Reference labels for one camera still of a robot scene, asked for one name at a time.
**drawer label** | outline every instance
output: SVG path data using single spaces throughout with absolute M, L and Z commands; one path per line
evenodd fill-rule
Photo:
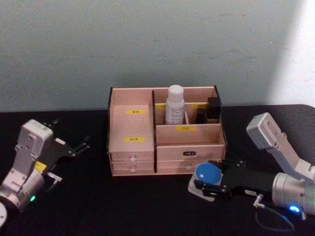
M 144 142 L 144 137 L 125 137 L 124 142 Z
M 184 151 L 183 155 L 184 156 L 195 156 L 197 154 L 197 152 L 195 151 Z
M 252 196 L 256 196 L 256 197 L 257 197 L 257 193 L 254 192 L 254 191 L 250 191 L 250 190 L 245 189 L 245 193 L 246 193 L 247 195 L 252 195 Z
M 36 161 L 35 163 L 35 170 L 37 170 L 40 173 L 43 173 L 43 171 L 46 169 L 46 165 L 44 163 L 41 163 L 39 161 Z
M 198 108 L 201 108 L 201 109 L 206 109 L 208 107 L 208 103 L 199 103 L 199 104 L 193 104 L 192 105 L 192 108 L 193 109 L 198 109 Z
M 138 115 L 138 114 L 145 114 L 146 111 L 144 111 L 144 110 L 129 110 L 126 113 L 127 114 L 132 114 L 132 115 Z
M 166 109 L 166 104 L 157 104 L 156 105 L 156 110 L 165 110 Z
M 196 131 L 196 126 L 176 126 L 176 131 Z

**cable connector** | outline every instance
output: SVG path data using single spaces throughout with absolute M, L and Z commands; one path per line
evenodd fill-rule
M 53 184 L 46 190 L 46 192 L 50 191 L 58 182 L 61 182 L 63 178 L 55 175 L 54 173 L 48 172 L 47 175 L 54 179 Z
M 262 194 L 259 194 L 256 197 L 256 200 L 254 201 L 253 206 L 256 208 L 265 208 L 265 205 L 260 203 L 263 197 L 264 196 Z
M 303 211 L 301 212 L 301 218 L 302 220 L 306 220 L 306 214 Z

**blue lid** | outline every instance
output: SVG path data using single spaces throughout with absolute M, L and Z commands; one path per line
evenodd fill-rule
M 221 170 L 214 164 L 203 163 L 195 170 L 196 178 L 203 183 L 217 184 L 221 180 Z

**green led light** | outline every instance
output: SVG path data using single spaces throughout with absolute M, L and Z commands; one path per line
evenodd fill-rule
M 35 198 L 36 198 L 35 195 L 33 195 L 33 196 L 31 197 L 31 199 L 30 199 L 30 202 L 34 201 Z

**black tabletop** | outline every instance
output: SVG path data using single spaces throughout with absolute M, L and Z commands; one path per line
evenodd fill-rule
M 224 107 L 227 158 L 246 161 L 248 169 L 278 173 L 272 156 L 260 151 L 246 134 L 254 115 L 269 112 L 298 155 L 315 164 L 315 109 L 304 105 Z M 90 135 L 91 149 L 75 160 L 60 160 L 54 173 L 63 181 L 40 192 L 20 218 L 2 229 L 3 235 L 281 235 L 260 228 L 253 199 L 236 196 L 210 203 L 188 192 L 190 176 L 111 177 L 105 155 L 106 111 L 23 112 L 0 114 L 0 181 L 12 165 L 22 124 L 60 119 L 55 135 L 75 147 Z M 295 232 L 315 235 L 314 216 L 307 220 L 277 208 Z M 261 221 L 285 224 L 265 212 Z

